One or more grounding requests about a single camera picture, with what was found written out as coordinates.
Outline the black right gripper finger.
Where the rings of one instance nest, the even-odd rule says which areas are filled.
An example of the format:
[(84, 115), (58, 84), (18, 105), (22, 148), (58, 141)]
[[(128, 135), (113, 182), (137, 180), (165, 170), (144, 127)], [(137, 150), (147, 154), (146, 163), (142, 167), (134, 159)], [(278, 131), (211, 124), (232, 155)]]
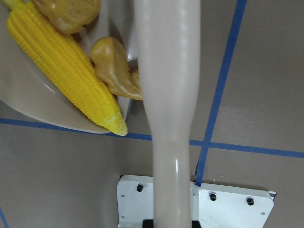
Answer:
[(142, 228), (201, 228), (201, 224), (197, 220), (188, 221), (185, 224), (176, 222), (160, 222), (154, 219), (145, 219), (142, 221)]

